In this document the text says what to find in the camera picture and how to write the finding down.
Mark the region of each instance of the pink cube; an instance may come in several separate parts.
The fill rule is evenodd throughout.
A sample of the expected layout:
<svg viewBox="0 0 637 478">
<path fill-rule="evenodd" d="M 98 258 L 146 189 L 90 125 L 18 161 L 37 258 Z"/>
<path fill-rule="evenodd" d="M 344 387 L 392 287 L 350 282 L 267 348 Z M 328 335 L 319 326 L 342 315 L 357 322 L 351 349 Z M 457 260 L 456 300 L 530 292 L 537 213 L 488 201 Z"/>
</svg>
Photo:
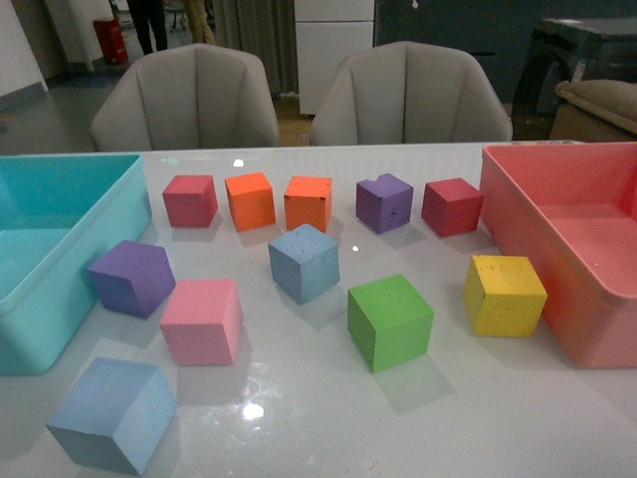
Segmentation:
<svg viewBox="0 0 637 478">
<path fill-rule="evenodd" d="M 162 193 L 172 227 L 208 227 L 219 205 L 212 176 L 177 175 Z"/>
<path fill-rule="evenodd" d="M 475 231 L 484 194 L 461 177 L 428 182 L 422 219 L 440 237 Z"/>
<path fill-rule="evenodd" d="M 161 332 L 178 365 L 229 365 L 239 347 L 243 313 L 237 281 L 179 281 L 161 318 Z"/>
</svg>

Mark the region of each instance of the green cube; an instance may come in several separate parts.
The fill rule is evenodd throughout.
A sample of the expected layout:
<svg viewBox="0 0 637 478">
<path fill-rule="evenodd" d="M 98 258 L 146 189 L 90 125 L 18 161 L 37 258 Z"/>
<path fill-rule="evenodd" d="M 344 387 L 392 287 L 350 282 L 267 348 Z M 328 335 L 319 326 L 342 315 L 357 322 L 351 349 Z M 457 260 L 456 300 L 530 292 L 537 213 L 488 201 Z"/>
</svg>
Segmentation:
<svg viewBox="0 0 637 478">
<path fill-rule="evenodd" d="M 434 311 L 403 276 L 352 287 L 347 330 L 372 373 L 427 353 Z"/>
</svg>

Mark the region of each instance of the beige cushion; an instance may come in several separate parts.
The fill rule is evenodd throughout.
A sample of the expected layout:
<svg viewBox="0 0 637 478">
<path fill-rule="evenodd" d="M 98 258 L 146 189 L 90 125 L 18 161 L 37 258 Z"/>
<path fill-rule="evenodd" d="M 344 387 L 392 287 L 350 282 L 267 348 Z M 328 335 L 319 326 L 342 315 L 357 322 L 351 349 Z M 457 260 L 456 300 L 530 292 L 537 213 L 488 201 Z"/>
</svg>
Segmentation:
<svg viewBox="0 0 637 478">
<path fill-rule="evenodd" d="M 507 141 L 512 126 L 471 55 L 397 42 L 340 63 L 311 136 L 314 145 Z"/>
<path fill-rule="evenodd" d="M 91 133 L 100 151 L 279 145 L 261 60 L 201 44 L 135 62 L 96 115 Z"/>
<path fill-rule="evenodd" d="M 560 105 L 550 139 L 583 142 L 634 141 L 637 136 L 570 103 Z"/>
<path fill-rule="evenodd" d="M 572 105 L 637 134 L 637 85 L 614 80 L 563 82 L 555 92 Z"/>
</svg>

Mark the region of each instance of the red cube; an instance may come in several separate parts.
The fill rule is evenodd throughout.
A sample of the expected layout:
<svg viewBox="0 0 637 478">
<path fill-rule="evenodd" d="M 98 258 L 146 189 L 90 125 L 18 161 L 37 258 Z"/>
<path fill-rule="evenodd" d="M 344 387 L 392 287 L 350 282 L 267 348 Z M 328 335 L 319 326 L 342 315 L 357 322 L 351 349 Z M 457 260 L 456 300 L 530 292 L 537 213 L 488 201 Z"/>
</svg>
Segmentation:
<svg viewBox="0 0 637 478">
<path fill-rule="evenodd" d="M 177 175 L 163 190 L 172 227 L 208 227 L 219 205 L 212 176 Z"/>
<path fill-rule="evenodd" d="M 440 237 L 475 231 L 484 197 L 460 177 L 428 182 L 421 217 Z"/>
</svg>

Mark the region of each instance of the plastic bin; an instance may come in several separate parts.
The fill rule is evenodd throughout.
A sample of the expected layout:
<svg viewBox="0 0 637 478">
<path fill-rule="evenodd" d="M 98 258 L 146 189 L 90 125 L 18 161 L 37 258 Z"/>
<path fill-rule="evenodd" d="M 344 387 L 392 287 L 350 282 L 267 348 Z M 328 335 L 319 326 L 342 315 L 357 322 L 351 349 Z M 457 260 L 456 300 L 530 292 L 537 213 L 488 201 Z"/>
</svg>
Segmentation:
<svg viewBox="0 0 637 478">
<path fill-rule="evenodd" d="M 0 374 L 56 360 L 97 298 L 87 268 L 150 220 L 142 160 L 0 157 Z"/>
<path fill-rule="evenodd" d="M 531 259 L 568 356 L 637 366 L 637 143 L 487 146 L 480 187 L 487 228 Z"/>
</svg>

